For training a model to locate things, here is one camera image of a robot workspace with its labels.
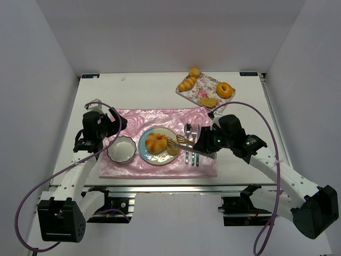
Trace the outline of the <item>small round muffin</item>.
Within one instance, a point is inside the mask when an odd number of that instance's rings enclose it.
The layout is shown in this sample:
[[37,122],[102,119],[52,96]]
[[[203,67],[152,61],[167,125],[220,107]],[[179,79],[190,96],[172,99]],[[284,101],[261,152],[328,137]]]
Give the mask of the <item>small round muffin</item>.
[[174,155],[177,155],[180,151],[180,149],[176,146],[177,145],[177,142],[173,141],[173,140],[167,140],[167,152],[174,156]]

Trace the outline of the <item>orange striped ring bread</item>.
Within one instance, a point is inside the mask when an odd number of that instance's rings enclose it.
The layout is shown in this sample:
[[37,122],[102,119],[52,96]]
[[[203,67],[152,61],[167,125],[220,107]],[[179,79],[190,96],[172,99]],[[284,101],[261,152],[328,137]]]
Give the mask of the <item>orange striped ring bread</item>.
[[145,146],[149,153],[153,155],[161,154],[166,150],[167,137],[160,133],[150,133],[145,140]]

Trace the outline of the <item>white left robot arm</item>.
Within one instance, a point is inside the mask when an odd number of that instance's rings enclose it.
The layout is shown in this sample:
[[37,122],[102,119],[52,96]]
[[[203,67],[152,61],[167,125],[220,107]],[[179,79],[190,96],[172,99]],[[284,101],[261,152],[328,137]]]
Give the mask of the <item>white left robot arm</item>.
[[50,199],[40,201],[38,219],[42,239],[46,242],[79,243],[85,234],[86,222],[105,203],[102,192],[82,191],[87,177],[95,167],[104,138],[111,137],[127,126],[127,120],[110,110],[114,120],[101,110],[83,115],[83,128],[75,137],[72,168]]

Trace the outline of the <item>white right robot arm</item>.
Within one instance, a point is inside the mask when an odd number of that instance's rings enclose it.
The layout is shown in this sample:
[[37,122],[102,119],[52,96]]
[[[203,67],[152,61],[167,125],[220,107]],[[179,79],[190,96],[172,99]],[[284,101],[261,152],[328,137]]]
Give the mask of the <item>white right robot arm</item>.
[[246,134],[235,115],[208,115],[211,126],[203,126],[194,150],[213,157],[227,148],[233,155],[264,173],[285,193],[277,196],[257,184],[240,193],[240,204],[247,210],[276,209],[277,215],[291,221],[301,234],[317,238],[339,218],[337,192],[329,185],[320,187],[292,167],[276,159],[275,154],[258,136]]

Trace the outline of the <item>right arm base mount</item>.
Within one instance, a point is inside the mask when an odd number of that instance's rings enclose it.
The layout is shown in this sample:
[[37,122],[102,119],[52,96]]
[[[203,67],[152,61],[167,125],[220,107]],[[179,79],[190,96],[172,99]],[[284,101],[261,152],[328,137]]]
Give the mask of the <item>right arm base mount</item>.
[[251,184],[237,196],[222,197],[222,205],[218,207],[218,211],[223,214],[225,227],[263,226],[267,223],[272,213],[255,208],[250,200],[250,196],[261,187]]

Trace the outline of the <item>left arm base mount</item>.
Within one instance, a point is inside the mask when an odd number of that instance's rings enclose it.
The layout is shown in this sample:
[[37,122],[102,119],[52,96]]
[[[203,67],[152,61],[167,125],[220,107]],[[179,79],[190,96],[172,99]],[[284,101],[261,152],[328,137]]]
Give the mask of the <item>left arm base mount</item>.
[[104,203],[97,208],[87,223],[129,223],[135,205],[135,194],[116,192],[109,187],[91,187],[83,189],[81,195],[84,198],[90,192],[100,192]]

